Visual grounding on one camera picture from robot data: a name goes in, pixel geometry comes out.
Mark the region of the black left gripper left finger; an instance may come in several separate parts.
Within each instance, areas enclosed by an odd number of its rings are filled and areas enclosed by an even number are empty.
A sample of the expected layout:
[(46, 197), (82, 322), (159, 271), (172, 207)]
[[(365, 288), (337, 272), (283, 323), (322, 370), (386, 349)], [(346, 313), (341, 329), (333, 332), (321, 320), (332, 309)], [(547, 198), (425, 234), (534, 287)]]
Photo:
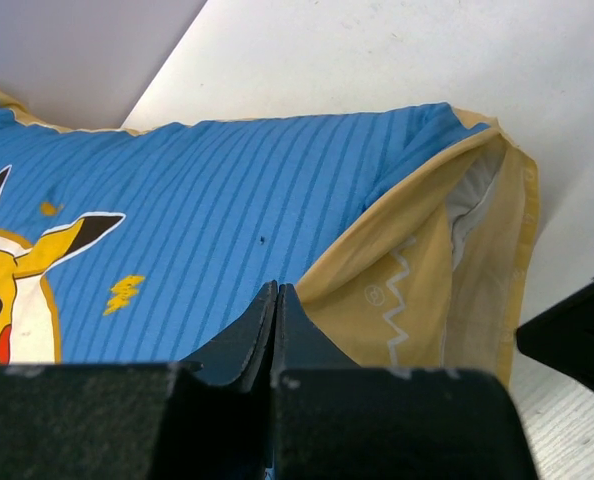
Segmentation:
[(277, 296), (277, 282), (265, 283), (239, 318), (182, 363), (209, 387), (250, 392), (264, 370)]

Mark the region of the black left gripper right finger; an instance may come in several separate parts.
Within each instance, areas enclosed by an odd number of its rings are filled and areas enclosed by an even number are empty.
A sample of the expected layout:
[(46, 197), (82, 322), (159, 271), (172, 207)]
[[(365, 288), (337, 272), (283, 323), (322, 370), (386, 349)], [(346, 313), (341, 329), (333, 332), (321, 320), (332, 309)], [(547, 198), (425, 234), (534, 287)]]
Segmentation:
[(359, 367), (306, 315), (292, 284), (279, 288), (274, 327), (273, 373)]

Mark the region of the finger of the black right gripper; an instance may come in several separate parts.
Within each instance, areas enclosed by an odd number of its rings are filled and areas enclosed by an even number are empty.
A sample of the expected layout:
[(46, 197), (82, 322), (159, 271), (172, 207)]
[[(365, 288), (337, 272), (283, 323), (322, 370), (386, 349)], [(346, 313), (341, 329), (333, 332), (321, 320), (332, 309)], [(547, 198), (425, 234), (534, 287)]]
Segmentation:
[(594, 278), (516, 330), (518, 350), (594, 392)]

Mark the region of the blue Pikachu pillowcase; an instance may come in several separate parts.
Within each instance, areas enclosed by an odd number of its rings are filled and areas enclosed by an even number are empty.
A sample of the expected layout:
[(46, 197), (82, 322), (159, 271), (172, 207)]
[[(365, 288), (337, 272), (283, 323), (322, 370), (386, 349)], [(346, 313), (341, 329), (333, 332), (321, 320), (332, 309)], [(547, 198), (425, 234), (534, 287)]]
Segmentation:
[[(446, 198), (503, 153), (452, 270)], [(47, 124), (0, 91), (0, 365), (179, 360), (268, 281), (363, 366), (511, 377), (535, 162), (478, 113)]]

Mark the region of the white pillow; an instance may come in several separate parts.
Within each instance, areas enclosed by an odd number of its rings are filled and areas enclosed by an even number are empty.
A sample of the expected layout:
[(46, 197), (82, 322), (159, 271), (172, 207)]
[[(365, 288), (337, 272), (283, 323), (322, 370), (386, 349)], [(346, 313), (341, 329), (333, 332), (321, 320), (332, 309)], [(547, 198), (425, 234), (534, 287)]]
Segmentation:
[(479, 155), (446, 198), (452, 270), (462, 261), (468, 236), (490, 209), (503, 157), (503, 153)]

